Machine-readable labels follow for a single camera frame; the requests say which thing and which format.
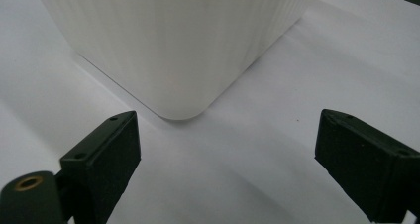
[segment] white table surface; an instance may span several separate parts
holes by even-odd
[[[0,0],[0,186],[59,171],[103,120],[136,110],[143,160],[109,223],[368,223],[314,160],[319,115],[420,150],[419,9],[315,0],[202,115],[168,122],[76,54],[40,0]]]

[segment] white plastic container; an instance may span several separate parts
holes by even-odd
[[[204,111],[311,0],[42,0],[68,42],[159,116]]]

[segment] ribbed container wall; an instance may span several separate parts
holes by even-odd
[[[311,0],[42,0],[83,57],[159,116],[204,111]]]

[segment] white surface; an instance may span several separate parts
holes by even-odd
[[[203,112],[312,0],[41,0],[84,58],[159,116]]]
[[[39,0],[0,0],[0,185],[58,171],[135,109],[143,160],[109,223],[368,223],[313,159],[319,115],[420,150],[419,20],[400,0],[318,0],[208,110],[174,123],[78,56]]]

